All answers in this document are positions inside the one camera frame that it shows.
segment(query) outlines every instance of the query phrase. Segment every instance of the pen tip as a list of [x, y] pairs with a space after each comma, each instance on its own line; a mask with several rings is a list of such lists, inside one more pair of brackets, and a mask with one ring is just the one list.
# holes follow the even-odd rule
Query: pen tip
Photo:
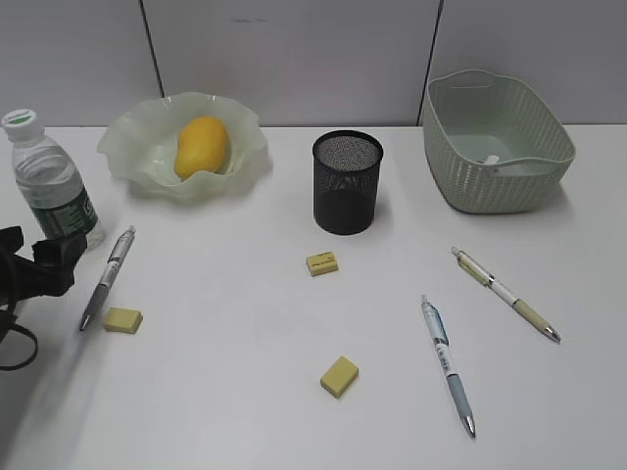
[[558, 344], [561, 343], [561, 336], [559, 336], [559, 333], [557, 333], [552, 326], [546, 327], [544, 333], [545, 336], [549, 337], [549, 339], [555, 341]]
[[463, 418], [463, 427], [466, 428], [468, 435], [472, 439], [477, 437], [477, 430], [474, 426], [474, 419], [472, 419], [472, 416], [466, 416]]

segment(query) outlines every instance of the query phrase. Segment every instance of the water bottle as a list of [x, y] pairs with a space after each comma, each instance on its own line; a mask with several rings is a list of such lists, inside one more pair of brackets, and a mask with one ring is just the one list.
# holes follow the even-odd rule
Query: water bottle
[[83, 232], [87, 250], [105, 239], [80, 173], [63, 148], [44, 134], [37, 113], [17, 110], [2, 118], [13, 142], [16, 182], [46, 238], [52, 240]]

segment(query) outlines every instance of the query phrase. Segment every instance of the black cable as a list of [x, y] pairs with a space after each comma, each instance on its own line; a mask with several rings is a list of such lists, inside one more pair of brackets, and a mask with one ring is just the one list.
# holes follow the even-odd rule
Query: black cable
[[24, 328], [22, 325], [18, 325], [15, 323], [13, 313], [16, 309], [18, 299], [20, 298], [20, 292], [18, 288], [18, 276], [15, 270], [15, 266], [11, 260], [11, 254], [9, 254], [6, 250], [2, 248], [0, 248], [0, 260], [4, 264], [4, 268], [2, 264], [0, 264], [0, 286], [8, 287], [7, 309], [5, 310], [0, 308], [0, 328], [6, 329], [7, 331], [15, 331], [16, 333], [20, 333], [30, 338], [34, 342], [34, 350], [25, 360], [14, 365], [0, 365], [0, 371], [6, 372], [22, 369], [23, 367], [31, 364], [39, 353], [39, 342], [37, 341], [37, 337], [32, 331]]
[[150, 35], [150, 27], [148, 27], [148, 19], [146, 18], [146, 9], [144, 8], [144, 0], [139, 0], [139, 10], [141, 11], [141, 18], [144, 21], [144, 28], [146, 29], [146, 38], [148, 39], [148, 47], [150, 48], [150, 57], [153, 59], [153, 67], [155, 68], [155, 74], [157, 75], [157, 83], [159, 84], [159, 92], [162, 98], [166, 98], [164, 93], [164, 84], [161, 82], [161, 74], [159, 72], [159, 66], [157, 65], [157, 56], [155, 55], [155, 48], [153, 47], [153, 38]]
[[440, 28], [440, 18], [442, 18], [442, 10], [444, 9], [444, 0], [440, 0], [438, 5], [438, 14], [435, 17], [435, 27], [433, 28], [433, 38], [431, 39], [431, 50], [429, 51], [429, 62], [427, 63], [426, 74], [424, 75], [424, 83], [422, 84], [422, 96], [420, 97], [420, 108], [418, 108], [418, 118], [415, 125], [420, 125], [422, 117], [422, 105], [424, 104], [424, 95], [427, 91], [427, 83], [429, 82], [429, 73], [431, 73], [431, 63], [433, 62], [433, 51], [435, 51], [435, 41], [438, 37], [438, 29]]

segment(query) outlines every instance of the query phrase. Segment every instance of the white wall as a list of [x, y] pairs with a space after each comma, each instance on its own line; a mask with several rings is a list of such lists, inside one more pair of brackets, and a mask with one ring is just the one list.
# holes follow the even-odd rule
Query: white wall
[[431, 76], [529, 83], [567, 123], [627, 122], [627, 2], [445, 0]]
[[438, 0], [144, 0], [166, 94], [265, 125], [415, 124]]
[[107, 125], [159, 96], [137, 0], [19, 0], [0, 12], [0, 114]]

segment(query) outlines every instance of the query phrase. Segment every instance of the blue pen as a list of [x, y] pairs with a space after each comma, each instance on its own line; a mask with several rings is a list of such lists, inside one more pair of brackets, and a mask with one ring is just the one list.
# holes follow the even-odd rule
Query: blue pen
[[474, 426], [474, 418], [472, 417], [472, 410], [468, 404], [468, 399], [463, 390], [459, 374], [455, 370], [453, 361], [451, 360], [447, 332], [444, 329], [444, 324], [442, 324], [440, 313], [435, 306], [427, 301], [426, 296], [422, 296], [422, 313], [424, 313], [424, 321], [427, 322], [427, 328], [429, 328], [431, 339], [433, 339], [435, 351], [440, 359], [440, 364], [442, 364], [442, 370], [444, 370], [444, 375], [447, 377], [449, 390], [453, 396], [455, 406], [458, 409], [459, 419], [470, 437], [475, 438], [477, 434]]

